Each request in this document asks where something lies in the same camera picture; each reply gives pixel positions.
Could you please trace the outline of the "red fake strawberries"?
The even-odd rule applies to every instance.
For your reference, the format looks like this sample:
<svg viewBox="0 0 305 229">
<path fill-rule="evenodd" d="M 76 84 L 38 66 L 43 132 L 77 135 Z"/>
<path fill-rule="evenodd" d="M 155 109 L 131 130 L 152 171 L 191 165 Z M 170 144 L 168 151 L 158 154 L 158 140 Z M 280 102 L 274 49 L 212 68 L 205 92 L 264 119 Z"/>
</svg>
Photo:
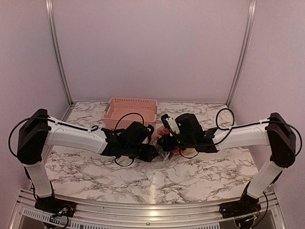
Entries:
<svg viewBox="0 0 305 229">
<path fill-rule="evenodd" d="M 159 127 L 154 131 L 154 133 L 152 135 L 152 140 L 157 141 L 158 139 L 160 139 L 161 137 L 163 137 L 164 135 L 166 135 L 168 133 L 169 133 L 168 129 L 166 129 L 165 127 Z"/>
</svg>

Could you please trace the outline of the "clear zip top bag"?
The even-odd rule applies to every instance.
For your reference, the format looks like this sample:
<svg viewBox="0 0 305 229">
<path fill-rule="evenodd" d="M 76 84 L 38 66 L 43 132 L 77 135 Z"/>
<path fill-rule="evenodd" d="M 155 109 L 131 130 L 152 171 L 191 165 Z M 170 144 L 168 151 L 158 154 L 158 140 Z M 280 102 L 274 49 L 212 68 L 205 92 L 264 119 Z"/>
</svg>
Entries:
<svg viewBox="0 0 305 229">
<path fill-rule="evenodd" d="M 161 143 L 165 143 L 166 146 L 169 146 L 169 144 L 170 144 L 169 140 L 166 141 L 166 139 L 165 139 L 165 137 L 169 134 L 170 133 L 164 135 L 163 137 L 161 137 L 157 141 L 156 140 L 155 141 L 151 140 L 150 144 L 152 146 L 154 146 L 156 151 L 157 151 L 157 159 L 155 161 L 162 161 L 164 165 L 170 165 L 172 161 L 178 160 L 180 158 L 193 159 L 194 157 L 198 156 L 198 154 L 199 154 L 198 152 L 194 156 L 185 156 L 183 153 L 181 155 L 173 155 L 171 153 L 172 150 L 167 150 L 167 149 L 164 150 Z"/>
</svg>

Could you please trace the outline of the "yellow fake lemon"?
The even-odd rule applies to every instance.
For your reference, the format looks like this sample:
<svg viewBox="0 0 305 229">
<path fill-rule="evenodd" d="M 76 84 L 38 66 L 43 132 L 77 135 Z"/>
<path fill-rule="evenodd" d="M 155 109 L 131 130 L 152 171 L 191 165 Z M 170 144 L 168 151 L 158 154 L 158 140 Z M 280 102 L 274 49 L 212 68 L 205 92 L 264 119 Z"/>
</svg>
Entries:
<svg viewBox="0 0 305 229">
<path fill-rule="evenodd" d="M 197 154 L 197 151 L 194 148 L 188 148 L 188 149 L 184 150 L 183 154 L 185 156 L 194 156 Z"/>
</svg>

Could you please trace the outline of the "red fake pepper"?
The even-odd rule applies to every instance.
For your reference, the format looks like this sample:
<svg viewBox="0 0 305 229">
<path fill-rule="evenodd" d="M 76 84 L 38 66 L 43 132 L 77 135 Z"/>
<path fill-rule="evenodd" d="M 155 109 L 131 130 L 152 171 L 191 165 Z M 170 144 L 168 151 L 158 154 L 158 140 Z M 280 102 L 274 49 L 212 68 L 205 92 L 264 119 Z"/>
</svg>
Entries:
<svg viewBox="0 0 305 229">
<path fill-rule="evenodd" d="M 181 155 L 183 153 L 183 150 L 179 148 L 179 149 L 172 150 L 171 153 L 173 155 Z"/>
</svg>

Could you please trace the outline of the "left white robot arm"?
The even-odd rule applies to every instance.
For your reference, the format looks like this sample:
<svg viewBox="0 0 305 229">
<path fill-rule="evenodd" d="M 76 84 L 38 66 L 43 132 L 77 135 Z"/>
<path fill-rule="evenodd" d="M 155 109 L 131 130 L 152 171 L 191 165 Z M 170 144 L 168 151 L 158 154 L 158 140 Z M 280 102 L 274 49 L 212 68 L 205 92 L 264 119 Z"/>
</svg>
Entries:
<svg viewBox="0 0 305 229">
<path fill-rule="evenodd" d="M 126 156 L 132 161 L 152 162 L 158 152 L 151 145 L 154 127 L 132 122 L 125 129 L 111 130 L 93 126 L 85 128 L 61 122 L 39 109 L 22 120 L 18 135 L 17 159 L 24 165 L 41 204 L 49 212 L 60 209 L 42 161 L 45 146 L 64 146 L 82 149 L 116 159 Z"/>
</svg>

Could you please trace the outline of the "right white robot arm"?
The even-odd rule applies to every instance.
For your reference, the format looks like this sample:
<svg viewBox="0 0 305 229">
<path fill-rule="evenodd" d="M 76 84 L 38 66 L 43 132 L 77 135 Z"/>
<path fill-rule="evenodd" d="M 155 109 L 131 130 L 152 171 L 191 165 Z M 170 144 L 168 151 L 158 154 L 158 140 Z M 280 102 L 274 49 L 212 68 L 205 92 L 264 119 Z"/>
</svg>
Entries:
<svg viewBox="0 0 305 229">
<path fill-rule="evenodd" d="M 164 114 L 161 121 L 169 131 L 158 141 L 164 151 L 183 151 L 192 148 L 197 153 L 217 153 L 225 149 L 246 146 L 271 148 L 270 159 L 247 185 L 246 196 L 236 203 L 236 210 L 241 214 L 254 207 L 254 199 L 258 199 L 278 179 L 284 169 L 295 162 L 299 153 L 296 150 L 296 139 L 299 134 L 279 113 L 272 113 L 269 118 L 255 123 L 229 128 L 218 126 L 207 130 L 203 130 L 196 116 L 190 113 L 177 118 Z"/>
</svg>

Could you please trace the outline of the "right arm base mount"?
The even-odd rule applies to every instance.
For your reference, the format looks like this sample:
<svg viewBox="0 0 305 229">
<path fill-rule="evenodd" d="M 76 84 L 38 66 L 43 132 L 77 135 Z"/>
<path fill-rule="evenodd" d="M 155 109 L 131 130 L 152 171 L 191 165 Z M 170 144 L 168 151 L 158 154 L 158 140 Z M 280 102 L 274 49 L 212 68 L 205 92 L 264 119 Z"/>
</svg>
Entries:
<svg viewBox="0 0 305 229">
<path fill-rule="evenodd" d="M 225 202 L 219 205 L 219 212 L 222 214 L 224 219 L 259 212 L 260 210 L 261 205 L 259 199 L 249 196 L 247 193 L 247 187 L 243 190 L 239 200 Z"/>
</svg>

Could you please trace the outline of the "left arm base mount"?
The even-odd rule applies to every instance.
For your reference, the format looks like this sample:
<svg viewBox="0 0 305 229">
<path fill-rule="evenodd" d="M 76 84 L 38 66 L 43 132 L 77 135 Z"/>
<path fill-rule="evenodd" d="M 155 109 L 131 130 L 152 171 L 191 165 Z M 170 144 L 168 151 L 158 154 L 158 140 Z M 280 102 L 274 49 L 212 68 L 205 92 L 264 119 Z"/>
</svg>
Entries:
<svg viewBox="0 0 305 229">
<path fill-rule="evenodd" d="M 38 210 L 52 213 L 55 216 L 66 215 L 73 217 L 74 215 L 76 203 L 56 198 L 53 190 L 49 197 L 41 198 L 36 194 L 36 190 L 33 189 L 33 196 L 35 199 L 35 208 Z"/>
</svg>

